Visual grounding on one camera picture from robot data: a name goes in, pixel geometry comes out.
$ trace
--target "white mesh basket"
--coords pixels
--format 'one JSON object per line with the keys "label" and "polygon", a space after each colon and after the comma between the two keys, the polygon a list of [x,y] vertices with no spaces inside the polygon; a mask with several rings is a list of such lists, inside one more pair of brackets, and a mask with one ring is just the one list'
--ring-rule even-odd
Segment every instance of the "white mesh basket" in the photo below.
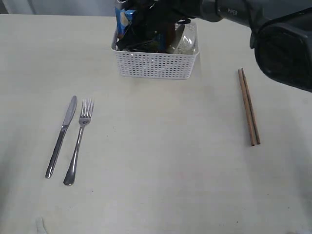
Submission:
{"label": "white mesh basket", "polygon": [[162,79],[189,78],[196,56],[199,54],[199,46],[196,23],[191,22],[185,26],[191,27],[194,33],[196,33],[194,55],[118,51],[116,47],[116,31],[112,43],[112,50],[117,58],[119,73],[127,77]]}

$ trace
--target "knife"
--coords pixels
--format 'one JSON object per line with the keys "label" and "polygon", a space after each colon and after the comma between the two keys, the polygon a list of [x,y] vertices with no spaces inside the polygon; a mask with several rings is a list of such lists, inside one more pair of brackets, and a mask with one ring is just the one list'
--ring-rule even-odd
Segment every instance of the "knife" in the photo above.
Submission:
{"label": "knife", "polygon": [[73,119],[74,113],[76,111],[76,107],[77,107],[77,97],[73,96],[72,101],[70,102],[69,107],[67,109],[66,116],[65,116],[62,128],[60,130],[57,143],[55,145],[55,148],[54,148],[54,151],[52,153],[52,157],[51,157],[47,172],[45,174],[46,178],[51,178],[51,176],[53,174],[55,164],[56,164],[58,156],[59,156],[59,151],[60,151],[60,148],[61,148],[63,140],[64,140],[65,133],[68,129],[70,122]]}

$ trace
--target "robotic arm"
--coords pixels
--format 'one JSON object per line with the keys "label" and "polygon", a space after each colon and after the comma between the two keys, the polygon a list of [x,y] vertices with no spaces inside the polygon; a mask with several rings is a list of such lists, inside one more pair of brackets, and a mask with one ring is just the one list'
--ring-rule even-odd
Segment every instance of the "robotic arm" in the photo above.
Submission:
{"label": "robotic arm", "polygon": [[262,72],[278,82],[312,92],[311,0],[126,0],[136,9],[120,49],[146,43],[168,24],[223,18],[251,28],[250,47]]}

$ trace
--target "silver fork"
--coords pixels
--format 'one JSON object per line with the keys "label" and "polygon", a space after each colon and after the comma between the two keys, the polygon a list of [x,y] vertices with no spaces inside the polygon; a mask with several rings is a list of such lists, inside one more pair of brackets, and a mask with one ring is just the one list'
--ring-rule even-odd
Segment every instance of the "silver fork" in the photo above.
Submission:
{"label": "silver fork", "polygon": [[72,185],[75,182],[78,152],[79,152],[79,147],[80,147],[80,143],[82,139],[82,134],[83,134],[84,127],[87,124],[89,124],[91,121],[93,106],[94,106],[94,102],[91,99],[89,100],[84,99],[82,101],[82,108],[81,108],[81,113],[80,113],[80,118],[79,118],[80,129],[79,129],[78,139],[77,139],[77,143],[75,146],[72,160],[70,162],[68,171],[66,173],[66,176],[63,182],[65,185]]}

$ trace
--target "wooden chopstick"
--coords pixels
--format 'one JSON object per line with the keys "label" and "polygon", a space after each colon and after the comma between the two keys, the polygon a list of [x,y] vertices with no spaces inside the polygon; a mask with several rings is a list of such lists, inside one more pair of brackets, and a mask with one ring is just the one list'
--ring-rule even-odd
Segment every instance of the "wooden chopstick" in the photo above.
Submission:
{"label": "wooden chopstick", "polygon": [[241,70],[242,70],[242,75],[243,75],[243,79],[244,79],[244,83],[245,83],[247,98],[248,98],[248,102],[249,102],[249,108],[250,108],[250,112],[252,114],[255,138],[257,140],[257,144],[260,145],[261,141],[260,141],[259,131],[258,131],[258,127],[257,127],[257,122],[256,122],[255,116],[254,116],[254,109],[253,109],[252,99],[250,98],[249,88],[248,88],[248,84],[247,84],[247,81],[246,81],[246,76],[245,76],[244,69],[242,68]]}
{"label": "wooden chopstick", "polygon": [[249,135],[250,135],[250,142],[251,142],[251,145],[254,146],[255,138],[254,138],[253,124],[252,124],[252,115],[251,115],[251,111],[249,107],[246,86],[245,86],[242,70],[238,70],[238,77],[239,77],[240,87],[242,90],[242,95],[243,95],[243,100],[244,100],[244,105],[245,105],[247,125],[248,125],[248,130],[249,130]]}

